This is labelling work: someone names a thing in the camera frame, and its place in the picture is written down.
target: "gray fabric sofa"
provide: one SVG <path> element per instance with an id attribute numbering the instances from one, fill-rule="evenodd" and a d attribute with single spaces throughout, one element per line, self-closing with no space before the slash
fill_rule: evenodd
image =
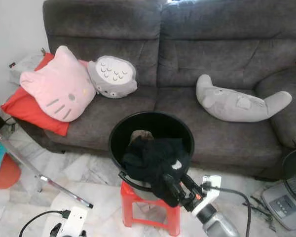
<path id="1" fill-rule="evenodd" d="M 296 0 L 47 0 L 44 23 L 52 53 L 64 44 L 83 60 L 114 55 L 135 65 L 138 90 L 122 99 L 97 95 L 61 137 L 20 125 L 53 152 L 107 151 L 124 117 L 163 111 L 183 120 L 195 139 L 192 165 L 260 178 L 281 177 L 296 148 Z M 269 120 L 224 122 L 196 100 L 196 81 L 293 100 Z"/>

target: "red pillow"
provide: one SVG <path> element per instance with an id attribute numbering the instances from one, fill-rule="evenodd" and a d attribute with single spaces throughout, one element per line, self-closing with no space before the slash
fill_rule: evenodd
<path id="1" fill-rule="evenodd" d="M 54 58 L 54 55 L 47 53 L 35 71 L 43 68 Z M 40 128 L 52 131 L 58 135 L 66 136 L 69 123 L 60 122 L 48 116 L 38 106 L 35 98 L 19 87 L 15 93 L 3 104 L 1 109 L 7 114 L 18 119 L 30 122 Z"/>

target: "power cord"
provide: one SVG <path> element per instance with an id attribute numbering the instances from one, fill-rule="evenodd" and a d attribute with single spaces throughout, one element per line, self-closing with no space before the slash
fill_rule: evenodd
<path id="1" fill-rule="evenodd" d="M 216 190 L 226 192 L 226 193 L 237 194 L 237 195 L 240 195 L 244 198 L 244 200 L 247 204 L 246 206 L 248 208 L 248 221 L 247 221 L 246 237 L 249 237 L 249 231 L 250 231 L 250 225 L 251 225 L 251 205 L 250 205 L 250 202 L 249 202 L 249 199 L 247 198 L 247 196 L 239 191 L 236 191 L 236 190 L 212 187 L 212 186 L 209 186 L 208 183 L 202 184 L 201 187 L 204 188 L 205 190 L 216 189 Z"/>
<path id="2" fill-rule="evenodd" d="M 63 218 L 65 219 L 68 219 L 69 215 L 70 215 L 70 212 L 69 210 L 64 210 L 64 211 L 46 211 L 46 212 L 43 212 L 39 215 L 37 215 L 36 217 L 32 218 L 28 223 L 25 224 L 25 226 L 23 226 L 22 230 L 20 231 L 20 234 L 19 234 L 19 237 L 22 237 L 23 235 L 23 232 L 25 230 L 25 228 L 35 219 L 37 219 L 38 217 L 42 216 L 42 215 L 45 215 L 45 214 L 48 214 L 48 213 L 59 213 L 62 215 Z"/>
<path id="3" fill-rule="evenodd" d="M 10 118 L 6 119 L 6 120 L 4 121 L 4 123 L 5 123 L 6 125 L 9 125 L 9 126 L 14 126 L 14 125 L 16 125 L 16 122 L 14 122 L 14 123 L 7 123 L 8 120 L 10 120 L 10 119 L 12 119 L 12 118 L 13 118 L 13 117 L 10 117 Z"/>

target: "pink cat pillow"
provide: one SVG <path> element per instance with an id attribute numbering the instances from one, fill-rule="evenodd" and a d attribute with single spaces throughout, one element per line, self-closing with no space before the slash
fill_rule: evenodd
<path id="1" fill-rule="evenodd" d="M 63 45 L 45 67 L 22 73 L 20 84 L 46 114 L 63 122 L 78 118 L 96 94 L 87 69 Z"/>

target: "black cloth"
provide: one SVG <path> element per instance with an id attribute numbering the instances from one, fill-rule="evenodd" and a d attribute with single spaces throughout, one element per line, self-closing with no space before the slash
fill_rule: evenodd
<path id="1" fill-rule="evenodd" d="M 181 168 L 173 169 L 177 160 Z M 175 207 L 179 201 L 170 192 L 163 180 L 163 174 L 171 175 L 179 183 L 189 167 L 190 157 L 181 139 L 155 139 L 147 141 L 136 138 L 127 148 L 122 164 L 127 174 L 139 181 L 148 182 L 152 192 L 169 206 Z"/>

